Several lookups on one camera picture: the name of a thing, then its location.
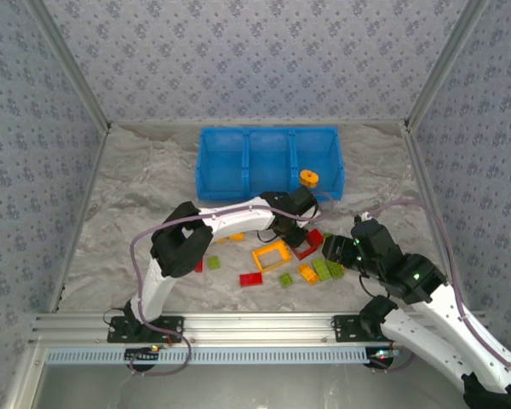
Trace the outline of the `orange lego window frame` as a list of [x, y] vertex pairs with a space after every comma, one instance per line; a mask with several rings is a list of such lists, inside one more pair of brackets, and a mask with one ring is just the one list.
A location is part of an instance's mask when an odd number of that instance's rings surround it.
[[[278, 260], [274, 263], [265, 265], [263, 262], [264, 256], [276, 255]], [[254, 262], [261, 273], [271, 271], [275, 268], [281, 267], [290, 262], [292, 255], [283, 240], [275, 241], [271, 244], [265, 245], [259, 249], [252, 251]]]

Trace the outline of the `blue plastic bin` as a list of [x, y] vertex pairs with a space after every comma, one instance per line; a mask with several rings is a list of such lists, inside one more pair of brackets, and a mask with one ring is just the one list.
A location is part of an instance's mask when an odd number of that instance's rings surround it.
[[301, 185], [300, 174], [310, 170], [319, 176], [318, 191], [327, 192], [335, 201], [342, 198], [345, 170], [337, 127], [295, 127], [294, 186]]
[[203, 201], [238, 201], [245, 196], [245, 133], [239, 127], [202, 128], [195, 170]]
[[290, 132], [286, 128], [253, 128], [249, 135], [249, 193], [290, 192]]

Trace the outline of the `red lego window frame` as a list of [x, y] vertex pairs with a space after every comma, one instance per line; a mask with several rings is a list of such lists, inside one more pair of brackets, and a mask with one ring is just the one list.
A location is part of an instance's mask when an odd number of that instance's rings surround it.
[[324, 236], [318, 229], [308, 232], [307, 237], [297, 248], [291, 247], [292, 253], [301, 261], [311, 256], [324, 243]]

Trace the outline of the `aluminum side rail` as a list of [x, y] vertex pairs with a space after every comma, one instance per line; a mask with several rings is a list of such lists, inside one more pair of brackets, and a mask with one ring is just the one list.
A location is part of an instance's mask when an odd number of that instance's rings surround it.
[[420, 148], [417, 145], [416, 137], [407, 125], [404, 126], [402, 135], [405, 139], [406, 151], [412, 165], [421, 201], [427, 214], [429, 230], [432, 234], [432, 238], [439, 255], [439, 260], [445, 268], [448, 278], [451, 280], [455, 293], [459, 295], [460, 301], [462, 302], [463, 297], [465, 296], [465, 290], [457, 269], [452, 244], [446, 232], [446, 227], [442, 220], [441, 212], [433, 192], [432, 183], [426, 170]]
[[73, 225], [73, 233], [69, 240], [68, 246], [66, 247], [66, 254], [63, 263], [60, 266], [59, 275], [55, 282], [54, 292], [50, 298], [48, 312], [56, 313], [60, 306], [60, 300], [64, 286], [68, 278], [69, 270], [72, 265], [73, 257], [75, 256], [78, 241], [83, 231], [83, 225], [87, 216], [91, 195], [95, 186], [100, 162], [102, 160], [103, 152], [105, 150], [106, 141], [110, 134], [111, 123], [107, 123], [104, 131], [102, 132], [102, 138], [100, 140], [98, 149], [95, 155], [95, 161], [92, 164], [89, 173], [89, 179], [84, 189], [83, 199], [80, 204], [79, 212], [77, 213], [75, 223]]

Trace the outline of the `aluminum front rail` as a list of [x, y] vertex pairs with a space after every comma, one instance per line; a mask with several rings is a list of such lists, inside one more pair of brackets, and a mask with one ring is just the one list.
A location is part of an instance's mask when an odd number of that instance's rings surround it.
[[[116, 332], [109, 326], [118, 311], [106, 313], [39, 314], [28, 340], [49, 347], [101, 346]], [[336, 341], [334, 312], [203, 312], [178, 313], [183, 335], [192, 345], [319, 346]]]

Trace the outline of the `aluminum frame post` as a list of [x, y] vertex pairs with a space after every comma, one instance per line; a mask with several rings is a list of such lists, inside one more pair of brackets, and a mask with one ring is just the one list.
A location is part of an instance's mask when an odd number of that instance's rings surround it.
[[405, 118], [408, 132], [413, 133], [419, 127], [489, 2], [490, 0], [466, 0], [444, 47]]
[[44, 0], [24, 0], [24, 2], [90, 117], [99, 131], [106, 134], [109, 130], [109, 121]]

